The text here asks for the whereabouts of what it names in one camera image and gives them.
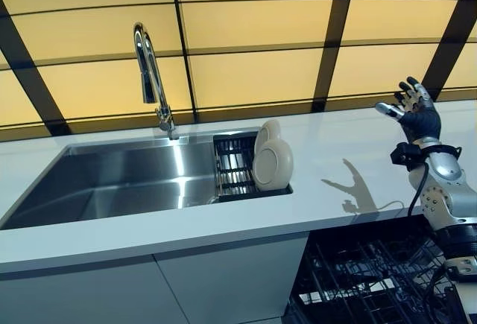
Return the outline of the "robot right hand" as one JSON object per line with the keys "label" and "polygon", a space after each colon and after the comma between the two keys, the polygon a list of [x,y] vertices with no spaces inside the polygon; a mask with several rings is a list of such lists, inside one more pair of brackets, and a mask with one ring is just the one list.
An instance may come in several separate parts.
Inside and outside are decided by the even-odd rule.
{"label": "robot right hand", "polygon": [[409,143],[420,139],[439,142],[441,120],[427,89],[412,76],[401,81],[399,88],[394,93],[396,103],[378,102],[375,109],[398,122]]}

